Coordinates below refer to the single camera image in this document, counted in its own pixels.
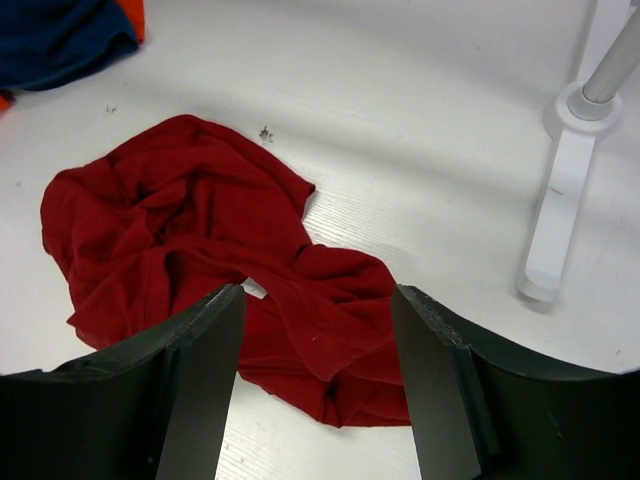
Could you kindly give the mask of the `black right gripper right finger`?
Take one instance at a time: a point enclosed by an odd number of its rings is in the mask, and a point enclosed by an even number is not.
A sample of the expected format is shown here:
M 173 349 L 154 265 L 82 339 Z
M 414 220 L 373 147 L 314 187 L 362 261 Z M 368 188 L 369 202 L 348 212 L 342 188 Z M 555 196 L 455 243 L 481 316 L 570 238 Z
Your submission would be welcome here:
M 519 345 L 399 285 L 392 319 L 425 479 L 635 479 L 639 375 Z

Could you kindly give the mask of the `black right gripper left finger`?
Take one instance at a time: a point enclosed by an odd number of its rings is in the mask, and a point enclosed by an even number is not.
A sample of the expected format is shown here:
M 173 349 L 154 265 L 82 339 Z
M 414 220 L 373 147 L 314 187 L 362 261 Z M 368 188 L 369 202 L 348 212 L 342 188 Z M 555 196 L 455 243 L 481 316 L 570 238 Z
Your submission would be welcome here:
M 1 379 L 5 479 L 212 479 L 246 318 L 227 285 L 156 326 Z

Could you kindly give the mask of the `red t-shirt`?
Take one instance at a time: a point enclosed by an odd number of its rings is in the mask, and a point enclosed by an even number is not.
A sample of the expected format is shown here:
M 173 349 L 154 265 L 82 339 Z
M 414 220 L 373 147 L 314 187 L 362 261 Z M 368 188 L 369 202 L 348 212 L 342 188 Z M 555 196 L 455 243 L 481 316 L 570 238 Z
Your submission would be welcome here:
M 245 381 L 334 427 L 408 425 L 395 280 L 373 256 L 311 240 L 314 191 L 260 145 L 191 115 L 60 172 L 40 214 L 71 326 L 103 349 L 253 281 L 263 295 L 247 299 Z

